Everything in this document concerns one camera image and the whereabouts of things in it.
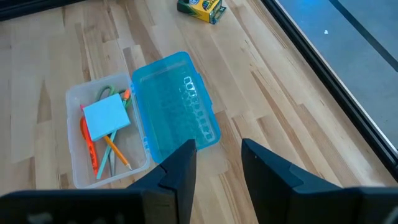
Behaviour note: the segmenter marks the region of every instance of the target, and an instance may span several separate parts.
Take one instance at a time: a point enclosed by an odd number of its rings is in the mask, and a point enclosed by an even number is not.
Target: orange pencil
[[[119,157],[119,159],[122,161],[122,163],[129,168],[130,170],[132,170],[129,161],[127,161],[127,159],[123,156],[123,154],[121,153],[121,151],[116,147],[116,145],[112,142],[112,140],[105,135],[104,139],[106,141],[106,143],[111,146],[111,148],[113,149],[114,153],[116,153],[116,155]]]

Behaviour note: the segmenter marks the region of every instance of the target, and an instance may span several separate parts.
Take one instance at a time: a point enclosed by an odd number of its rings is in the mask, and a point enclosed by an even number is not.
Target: box lid
[[[155,162],[162,162],[188,139],[196,140],[198,150],[220,140],[212,102],[186,52],[136,70],[132,83]]]

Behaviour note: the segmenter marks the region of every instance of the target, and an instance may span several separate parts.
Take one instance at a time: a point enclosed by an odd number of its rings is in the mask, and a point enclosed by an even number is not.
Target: hardwood floor
[[[74,188],[65,92],[181,50],[222,132],[198,153],[192,223],[257,222],[241,138],[340,186],[397,185],[260,0],[224,5],[215,26],[177,12],[175,0],[85,1],[1,22],[0,194]]]

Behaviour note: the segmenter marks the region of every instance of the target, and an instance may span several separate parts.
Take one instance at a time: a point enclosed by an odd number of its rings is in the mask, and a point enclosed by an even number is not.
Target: crayon box
[[[224,14],[223,0],[178,0],[177,10],[211,24]]]

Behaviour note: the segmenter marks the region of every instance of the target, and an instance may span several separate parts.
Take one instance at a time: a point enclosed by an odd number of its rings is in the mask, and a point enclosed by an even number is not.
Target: plastic box
[[[90,155],[80,131],[79,120],[83,116],[80,105],[88,105],[95,102],[98,91],[106,85],[113,85],[117,90],[131,89],[129,75],[113,75],[77,85],[67,91],[67,115],[68,115],[68,141],[72,157],[73,183],[78,189],[95,188],[108,184],[129,175],[136,174],[149,168],[150,154],[142,132],[142,124],[137,111],[136,97],[131,95],[132,106],[127,109],[131,124],[118,130],[115,137],[115,145],[130,162],[132,170],[127,169],[115,155],[115,175],[111,177],[109,162],[106,163],[101,180],[97,180],[91,165]],[[95,142],[98,163],[100,164],[105,152],[104,139]]]
[[[220,140],[210,97],[186,52],[136,70],[132,82],[155,162],[188,139],[196,140],[198,150]]]
[[[131,90],[132,106],[127,109],[131,124],[118,130],[114,142],[132,170],[116,157],[115,176],[110,176],[107,162],[101,180],[96,180],[80,132],[80,105],[94,103],[97,93],[106,85]],[[73,183],[79,189],[99,187],[144,171],[149,168],[151,155],[161,163],[188,139],[195,139],[200,150],[221,137],[205,85],[185,52],[136,70],[132,80],[127,74],[113,75],[74,86],[67,91],[66,101]],[[95,147],[100,163],[106,143],[100,139]]]

